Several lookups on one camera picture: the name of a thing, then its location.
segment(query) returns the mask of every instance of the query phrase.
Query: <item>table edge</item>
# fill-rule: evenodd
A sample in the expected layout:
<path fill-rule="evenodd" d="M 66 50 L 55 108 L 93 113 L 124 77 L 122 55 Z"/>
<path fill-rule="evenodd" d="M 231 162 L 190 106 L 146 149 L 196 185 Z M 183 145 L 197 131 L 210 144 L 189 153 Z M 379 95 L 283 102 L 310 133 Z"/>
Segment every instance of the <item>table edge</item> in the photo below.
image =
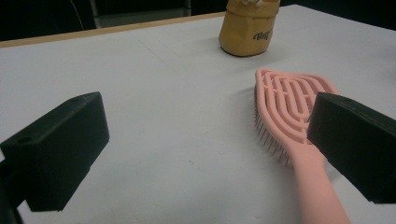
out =
<path fill-rule="evenodd" d="M 225 14 L 225 12 L 216 12 L 216 13 L 210 13 L 210 14 L 204 14 L 204 15 L 181 17 L 181 18 L 168 19 L 168 20 L 162 20 L 162 21 L 148 21 L 148 22 L 141 22 L 141 23 L 135 23 L 135 24 L 122 25 L 122 26 L 100 28 L 100 29 L 95 29 L 95 30 L 65 33 L 65 34 L 59 34 L 59 35 L 44 35 L 44 36 L 30 37 L 30 38 L 24 38 L 24 39 L 0 41 L 0 48 L 10 48 L 10 47 L 17 47 L 17 46 L 24 46 L 24 45 L 40 44 L 40 43 L 47 43 L 47 42 L 53 42 L 53 41 L 82 38 L 82 37 L 93 36 L 93 35 L 106 35 L 106 34 L 111 34 L 111 33 L 116 33 L 116 32 L 123 32 L 123 31 L 130 31 L 130 30 L 136 30 L 136 29 L 144 29 L 144 28 L 149 28 L 149 27 L 154 27 L 154 26 L 182 23 L 182 22 L 186 22 L 186 21 L 205 20 L 205 19 L 211 19 L 211 18 L 216 18 L 216 17 L 222 17 L 222 16 L 224 16 L 224 14 Z"/>

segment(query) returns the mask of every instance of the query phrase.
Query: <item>white table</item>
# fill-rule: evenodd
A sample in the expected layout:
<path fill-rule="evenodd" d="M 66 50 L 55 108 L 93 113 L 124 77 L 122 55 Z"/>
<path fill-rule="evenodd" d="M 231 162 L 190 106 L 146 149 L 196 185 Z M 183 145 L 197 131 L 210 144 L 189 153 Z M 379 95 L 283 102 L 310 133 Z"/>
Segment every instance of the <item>white table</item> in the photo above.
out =
<path fill-rule="evenodd" d="M 301 223 L 293 171 L 256 137 L 258 67 L 321 74 L 396 119 L 394 31 L 282 7 L 267 52 L 236 58 L 219 48 L 222 20 L 0 49 L 0 141 L 91 91 L 110 130 L 66 208 L 23 203 L 25 223 Z M 367 202 L 327 170 L 352 223 L 395 223 L 396 205 Z"/>

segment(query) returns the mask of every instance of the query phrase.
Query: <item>pink hairbrush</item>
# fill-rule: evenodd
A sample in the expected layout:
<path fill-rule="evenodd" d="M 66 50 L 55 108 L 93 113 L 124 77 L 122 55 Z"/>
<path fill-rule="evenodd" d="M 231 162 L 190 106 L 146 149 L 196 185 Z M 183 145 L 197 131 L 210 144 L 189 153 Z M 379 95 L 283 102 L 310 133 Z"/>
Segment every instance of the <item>pink hairbrush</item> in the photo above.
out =
<path fill-rule="evenodd" d="M 337 93 L 324 77 L 257 70 L 256 129 L 268 150 L 280 153 L 280 161 L 288 164 L 291 158 L 304 224 L 350 223 L 326 175 L 324 156 L 306 137 L 319 91 Z"/>

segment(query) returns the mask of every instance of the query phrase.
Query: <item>brown paper bag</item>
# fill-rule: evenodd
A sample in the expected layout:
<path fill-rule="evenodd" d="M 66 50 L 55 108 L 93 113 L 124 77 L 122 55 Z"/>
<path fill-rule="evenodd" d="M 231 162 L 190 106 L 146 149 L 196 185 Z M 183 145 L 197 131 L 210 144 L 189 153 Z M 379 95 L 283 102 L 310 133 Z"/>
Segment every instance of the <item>brown paper bag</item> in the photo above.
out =
<path fill-rule="evenodd" d="M 219 43 L 235 56 L 252 56 L 267 50 L 273 34 L 279 0 L 229 0 Z"/>

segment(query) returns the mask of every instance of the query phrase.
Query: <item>dark wall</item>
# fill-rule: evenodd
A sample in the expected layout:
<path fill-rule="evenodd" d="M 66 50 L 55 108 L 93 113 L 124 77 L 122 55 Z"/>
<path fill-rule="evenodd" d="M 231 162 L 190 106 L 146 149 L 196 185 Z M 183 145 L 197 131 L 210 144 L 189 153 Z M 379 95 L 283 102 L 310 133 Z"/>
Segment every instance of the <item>dark wall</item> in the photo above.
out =
<path fill-rule="evenodd" d="M 0 41 L 94 29 L 89 0 L 0 0 Z"/>
<path fill-rule="evenodd" d="M 0 41 L 94 29 L 90 0 L 0 0 Z M 228 0 L 191 0 L 191 14 L 226 9 Z M 184 0 L 96 0 L 99 15 L 184 6 Z M 281 0 L 281 6 L 298 4 L 353 21 L 396 30 L 395 7 L 374 0 Z"/>
<path fill-rule="evenodd" d="M 184 7 L 184 0 L 96 0 L 99 15 Z"/>

